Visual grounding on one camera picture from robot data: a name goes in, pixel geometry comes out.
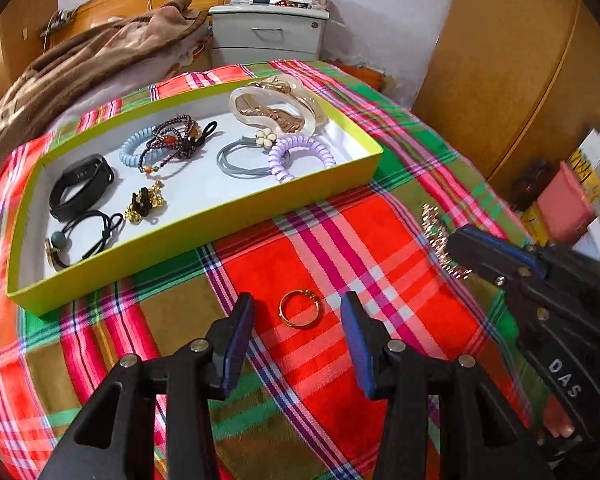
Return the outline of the right hand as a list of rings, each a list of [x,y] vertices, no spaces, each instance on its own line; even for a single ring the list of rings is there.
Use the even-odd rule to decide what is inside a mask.
[[[570,438],[576,430],[568,414],[554,396],[549,396],[546,400],[543,425],[553,438]]]

